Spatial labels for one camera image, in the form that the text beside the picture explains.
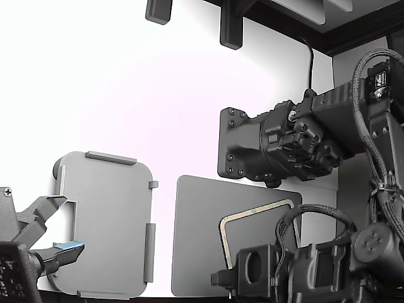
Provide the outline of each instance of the ceiling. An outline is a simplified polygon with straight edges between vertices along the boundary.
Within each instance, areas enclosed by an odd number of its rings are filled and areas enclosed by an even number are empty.
[[[320,33],[326,33],[334,28],[344,25],[364,15],[377,11],[381,8],[385,8],[390,4],[397,3],[400,0],[352,0],[351,12],[346,12],[345,10],[335,5],[333,3],[334,0],[295,0],[298,2],[295,2],[293,0],[260,0],[260,1],[266,6],[275,8],[279,12],[291,16],[292,18],[308,25],[309,27],[315,29]],[[293,12],[289,8],[293,7],[295,5],[294,3],[298,3],[300,9],[306,10],[306,12],[303,13],[303,15],[311,16],[312,12],[317,13],[317,15],[321,15],[321,13],[324,14],[325,23],[321,25],[316,24],[315,21],[308,19],[309,17],[305,18]],[[310,12],[310,10],[307,9],[306,4],[313,5],[311,10],[312,12]]]

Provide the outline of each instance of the gray plastic clip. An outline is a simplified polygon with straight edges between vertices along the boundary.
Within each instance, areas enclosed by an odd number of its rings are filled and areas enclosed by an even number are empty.
[[[149,189],[158,188],[158,181],[150,181],[149,182]]]
[[[146,246],[145,246],[145,270],[143,272],[143,281],[153,283],[154,272],[154,249],[156,240],[156,224],[146,224]]]
[[[113,294],[110,292],[84,292],[82,290],[77,291],[77,296],[82,299],[110,299],[110,300],[129,300],[129,296],[126,294]]]
[[[114,162],[114,163],[119,163],[119,164],[124,164],[124,165],[134,165],[137,162],[137,159],[109,155],[107,153],[97,153],[96,151],[88,151],[86,153],[86,158],[107,161],[107,162]]]

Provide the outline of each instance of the white wall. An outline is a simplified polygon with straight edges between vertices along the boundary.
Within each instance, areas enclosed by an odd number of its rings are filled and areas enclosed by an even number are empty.
[[[53,193],[52,167],[68,152],[145,163],[160,188],[152,209],[155,283],[143,295],[164,297],[172,296],[177,178],[219,179],[220,111],[232,106],[254,116],[300,101],[309,53],[249,20],[243,48],[222,47],[220,9],[202,0],[174,0],[165,26],[146,21],[145,7],[146,0],[0,2],[0,185],[12,187],[21,211]],[[333,88],[331,58],[318,52],[313,82],[317,92]],[[300,191],[305,203],[335,206],[336,174],[283,188]],[[35,248],[68,241],[63,220],[63,211],[54,215]],[[334,234],[333,220],[303,217],[303,244]],[[46,280],[40,287],[49,289]]]

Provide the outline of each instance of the metal bracket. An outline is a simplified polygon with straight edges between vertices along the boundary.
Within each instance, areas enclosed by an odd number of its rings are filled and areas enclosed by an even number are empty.
[[[242,47],[243,17],[257,0],[223,0],[220,44],[231,49]]]
[[[146,19],[161,25],[167,24],[171,19],[172,0],[148,0]]]

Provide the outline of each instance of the black cable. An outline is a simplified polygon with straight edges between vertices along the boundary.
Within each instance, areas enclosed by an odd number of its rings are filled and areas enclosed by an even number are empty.
[[[379,173],[377,172],[376,166],[374,165],[374,160],[373,160],[372,155],[371,155],[369,150],[366,150],[366,155],[367,155],[367,159],[369,161],[369,164],[371,166],[373,179],[378,180],[379,182],[381,182]]]
[[[310,44],[307,42],[305,38],[300,37],[300,39],[307,45],[310,51],[310,65],[309,65],[309,88],[311,89],[312,85],[312,75],[313,75],[313,63],[314,63],[314,52],[313,48],[310,46]]]
[[[370,216],[370,221],[371,223],[376,223],[377,222],[377,203],[376,203],[376,197],[373,195],[373,190],[375,190],[375,187],[370,184],[369,185],[369,216]]]

